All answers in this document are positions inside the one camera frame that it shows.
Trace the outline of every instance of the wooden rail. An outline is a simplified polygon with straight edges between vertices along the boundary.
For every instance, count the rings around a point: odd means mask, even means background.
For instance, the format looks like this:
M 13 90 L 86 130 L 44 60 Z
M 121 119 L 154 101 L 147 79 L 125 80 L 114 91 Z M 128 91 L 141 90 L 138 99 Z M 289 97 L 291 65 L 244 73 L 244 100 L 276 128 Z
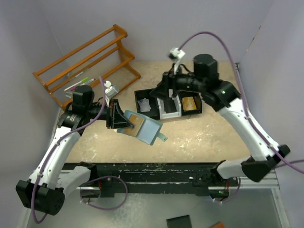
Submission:
M 96 42 L 97 40 L 99 40 L 100 38 L 104 37 L 105 35 L 109 34 L 112 31 L 115 32 L 115 35 L 116 35 L 115 39 L 111 40 L 110 42 L 108 42 L 107 44 L 105 44 L 104 46 L 102 46 L 101 48 L 99 48 L 98 50 L 94 51 L 93 53 L 91 53 L 90 55 L 86 56 L 82 60 L 80 60 L 77 63 L 73 64 L 68 69 L 60 72 L 58 75 L 54 76 L 53 78 L 51 78 L 47 82 L 45 82 L 45 81 L 42 80 L 41 76 L 42 76 L 43 73 L 47 72 L 49 69 L 51 69 L 54 66 L 58 65 L 62 61 L 66 60 L 67 58 L 73 56 L 74 54 L 76 54 L 80 50 L 86 48 L 90 44 Z M 128 87 L 130 84 L 132 84 L 134 81 L 136 81 L 137 79 L 139 79 L 141 77 L 140 74 L 136 70 L 134 70 L 130 66 L 130 64 L 129 64 L 129 62 L 134 59 L 134 55 L 122 45 L 122 41 L 121 40 L 123 38 L 127 37 L 127 36 L 128 36 L 127 32 L 123 28 L 121 28 L 121 27 L 119 27 L 118 25 L 115 24 L 110 29 L 108 29 L 107 31 L 105 31 L 105 32 L 101 33 L 100 35 L 98 35 L 97 37 L 89 40 L 88 42 L 86 42 L 83 45 L 79 46 L 78 48 L 76 48 L 75 50 L 71 51 L 70 53 L 62 56 L 60 59 L 56 60 L 55 62 L 53 62 L 50 65 L 46 66 L 45 68 L 41 69 L 40 71 L 34 72 L 33 75 L 43 85 L 43 87 L 52 96 L 52 98 L 57 102 L 57 104 L 62 109 L 65 109 L 65 107 L 67 106 L 67 104 L 69 104 L 72 101 L 72 99 L 69 99 L 68 101 L 62 103 L 57 97 L 55 97 L 54 92 L 56 92 L 57 90 L 59 90 L 60 88 L 62 88 L 64 85 L 66 85 L 67 83 L 69 83 L 79 73 L 83 72 L 86 69 L 92 68 L 97 63 L 99 63 L 100 61 L 102 61 L 105 58 L 107 58 L 109 55 L 111 55 L 114 52 L 118 51 L 121 63 L 118 64 L 113 69 L 111 69 L 110 71 L 108 71 L 107 73 L 105 73 L 102 76 L 102 78 L 106 79 L 107 77 L 109 77 L 111 74 L 113 74 L 114 72 L 116 72 L 120 68 L 125 67 L 132 74 L 134 74 L 135 78 L 132 79 L 127 84 L 125 84 L 123 87 L 121 87 L 120 90 L 119 90 L 119 92 L 121 92 L 122 90 L 124 90 L 126 87 Z M 75 73 L 73 72 L 72 75 L 70 75 L 69 77 L 65 78 L 68 75 L 68 73 L 74 71 L 78 67 L 81 67 L 84 63 L 86 63 L 87 61 L 89 61 L 93 57 L 97 56 L 98 54 L 100 54 L 101 52 L 107 50 L 109 47 L 111 47 L 112 45 L 115 45 L 115 44 L 116 44 L 116 46 L 114 48 L 110 49 L 105 54 L 103 54 L 102 56 L 100 56 L 99 58 L 97 58 L 96 60 L 94 60 L 93 62 L 87 64 L 86 66 L 84 66 L 80 70 L 76 71 Z M 60 79 L 64 79 L 64 80 L 62 82 L 60 82 L 58 85 L 55 85 L 52 88 L 50 88 L 50 86 L 52 84 L 54 84 L 55 82 L 57 82 Z M 99 80 L 94 81 L 91 84 L 91 87 L 94 87 L 97 84 L 99 84 Z

